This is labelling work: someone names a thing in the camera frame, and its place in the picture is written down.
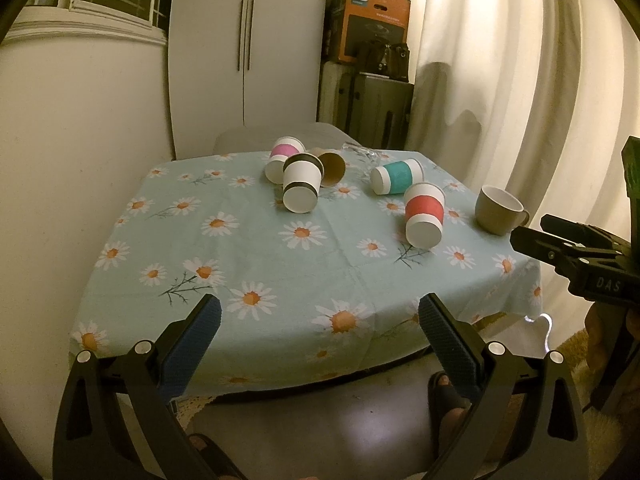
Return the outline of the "black banded paper cup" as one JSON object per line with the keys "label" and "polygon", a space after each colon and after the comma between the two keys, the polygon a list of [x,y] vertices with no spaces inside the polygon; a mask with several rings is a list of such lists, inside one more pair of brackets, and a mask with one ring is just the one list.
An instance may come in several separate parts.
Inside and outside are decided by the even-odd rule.
{"label": "black banded paper cup", "polygon": [[311,212],[318,203],[324,167],[316,155],[290,156],[283,166],[282,202],[294,214]]}

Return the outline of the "red banded paper cup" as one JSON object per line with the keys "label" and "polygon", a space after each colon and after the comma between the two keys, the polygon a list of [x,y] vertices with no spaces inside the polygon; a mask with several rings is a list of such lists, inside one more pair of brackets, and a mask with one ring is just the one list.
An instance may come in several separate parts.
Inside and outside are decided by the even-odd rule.
{"label": "red banded paper cup", "polygon": [[419,249],[431,249],[442,240],[445,195],[431,183],[419,182],[405,192],[407,242]]}

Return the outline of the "teal banded paper cup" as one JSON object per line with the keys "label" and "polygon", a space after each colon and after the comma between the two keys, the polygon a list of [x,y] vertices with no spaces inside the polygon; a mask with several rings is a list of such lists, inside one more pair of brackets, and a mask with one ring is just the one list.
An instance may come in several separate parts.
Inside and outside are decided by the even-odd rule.
{"label": "teal banded paper cup", "polygon": [[423,180],[423,167],[415,158],[377,166],[370,172],[370,185],[376,195],[404,194],[411,185]]}

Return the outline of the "clear glass cup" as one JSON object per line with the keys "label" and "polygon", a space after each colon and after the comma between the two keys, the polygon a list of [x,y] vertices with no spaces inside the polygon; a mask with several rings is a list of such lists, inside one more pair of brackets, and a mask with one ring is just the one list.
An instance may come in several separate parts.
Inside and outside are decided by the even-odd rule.
{"label": "clear glass cup", "polygon": [[376,162],[377,160],[380,159],[380,154],[378,154],[377,151],[372,150],[372,148],[366,148],[365,146],[362,146],[357,143],[345,142],[342,145],[342,150],[354,152],[360,157],[365,157],[366,159],[369,159],[371,162]]}

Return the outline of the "brown paper cup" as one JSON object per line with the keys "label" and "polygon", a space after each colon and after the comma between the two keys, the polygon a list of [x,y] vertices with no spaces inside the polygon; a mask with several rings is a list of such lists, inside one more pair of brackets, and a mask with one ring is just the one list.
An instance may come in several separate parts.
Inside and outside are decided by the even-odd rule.
{"label": "brown paper cup", "polygon": [[334,148],[312,148],[311,154],[317,156],[323,165],[321,185],[324,188],[336,185],[346,172],[346,162],[339,150]]}

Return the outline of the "pink banded paper cup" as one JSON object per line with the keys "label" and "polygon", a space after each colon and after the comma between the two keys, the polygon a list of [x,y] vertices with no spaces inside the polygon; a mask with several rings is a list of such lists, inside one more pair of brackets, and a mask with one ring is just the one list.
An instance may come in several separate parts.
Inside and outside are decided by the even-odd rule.
{"label": "pink banded paper cup", "polygon": [[273,147],[265,164],[265,177],[273,184],[283,182],[284,163],[296,154],[306,151],[306,146],[294,136],[280,136],[274,141]]}

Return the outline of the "beige ceramic mug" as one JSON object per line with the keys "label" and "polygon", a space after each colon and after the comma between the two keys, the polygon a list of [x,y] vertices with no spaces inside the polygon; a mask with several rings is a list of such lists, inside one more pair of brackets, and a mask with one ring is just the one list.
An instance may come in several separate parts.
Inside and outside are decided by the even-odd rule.
{"label": "beige ceramic mug", "polygon": [[526,226],[529,212],[511,193],[492,185],[483,185],[475,204],[475,220],[490,234],[505,236],[518,226]]}

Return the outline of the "cream curtain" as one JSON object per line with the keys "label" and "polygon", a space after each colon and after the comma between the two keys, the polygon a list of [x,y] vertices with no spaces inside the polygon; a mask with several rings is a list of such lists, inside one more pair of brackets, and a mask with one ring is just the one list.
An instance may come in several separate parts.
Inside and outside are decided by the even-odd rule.
{"label": "cream curtain", "polygon": [[639,41],[614,0],[412,0],[407,148],[472,190],[628,237]]}

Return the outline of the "daisy print tablecloth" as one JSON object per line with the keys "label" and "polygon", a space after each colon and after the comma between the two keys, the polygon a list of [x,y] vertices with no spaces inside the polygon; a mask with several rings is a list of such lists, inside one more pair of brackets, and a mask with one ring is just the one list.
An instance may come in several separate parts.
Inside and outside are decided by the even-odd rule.
{"label": "daisy print tablecloth", "polygon": [[96,259],[70,330],[71,352],[119,356],[185,318],[205,294],[221,326],[191,396],[323,382],[410,356],[426,344],[418,303],[434,292],[473,323],[536,318],[540,266],[474,223],[475,194],[430,160],[445,195],[442,241],[405,238],[405,203],[369,186],[346,151],[338,185],[309,214],[282,205],[263,152],[166,162],[128,200]]}

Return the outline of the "dark suitcase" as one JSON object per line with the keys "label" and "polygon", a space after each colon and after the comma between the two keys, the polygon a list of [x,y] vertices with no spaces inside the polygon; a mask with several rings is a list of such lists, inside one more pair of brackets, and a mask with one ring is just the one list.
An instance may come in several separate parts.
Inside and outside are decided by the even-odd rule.
{"label": "dark suitcase", "polygon": [[413,85],[354,66],[325,62],[320,70],[318,121],[367,148],[405,148]]}

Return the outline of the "black bag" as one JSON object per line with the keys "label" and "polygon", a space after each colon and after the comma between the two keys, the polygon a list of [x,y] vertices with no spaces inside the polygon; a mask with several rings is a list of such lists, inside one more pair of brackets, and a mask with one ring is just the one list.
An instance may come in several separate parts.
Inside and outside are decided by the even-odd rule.
{"label": "black bag", "polygon": [[409,81],[408,44],[390,44],[382,39],[361,41],[356,47],[356,71]]}

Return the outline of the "orange cardboard box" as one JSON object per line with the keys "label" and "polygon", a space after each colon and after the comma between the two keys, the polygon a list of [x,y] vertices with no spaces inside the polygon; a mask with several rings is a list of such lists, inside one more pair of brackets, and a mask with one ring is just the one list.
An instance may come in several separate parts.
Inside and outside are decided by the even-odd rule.
{"label": "orange cardboard box", "polygon": [[410,0],[326,0],[322,60],[352,64],[357,49],[373,39],[407,41]]}

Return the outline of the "white wardrobe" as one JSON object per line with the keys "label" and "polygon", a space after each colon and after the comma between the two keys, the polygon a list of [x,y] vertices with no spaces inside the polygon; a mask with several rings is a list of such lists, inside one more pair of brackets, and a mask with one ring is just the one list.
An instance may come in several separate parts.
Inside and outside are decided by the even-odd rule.
{"label": "white wardrobe", "polygon": [[172,0],[171,130],[178,159],[234,128],[317,117],[326,0]]}

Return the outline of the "window frame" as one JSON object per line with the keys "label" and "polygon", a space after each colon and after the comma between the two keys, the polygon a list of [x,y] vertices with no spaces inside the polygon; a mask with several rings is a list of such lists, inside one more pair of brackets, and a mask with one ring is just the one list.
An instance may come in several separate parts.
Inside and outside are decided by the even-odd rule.
{"label": "window frame", "polygon": [[166,46],[171,0],[26,0],[2,41],[61,37]]}

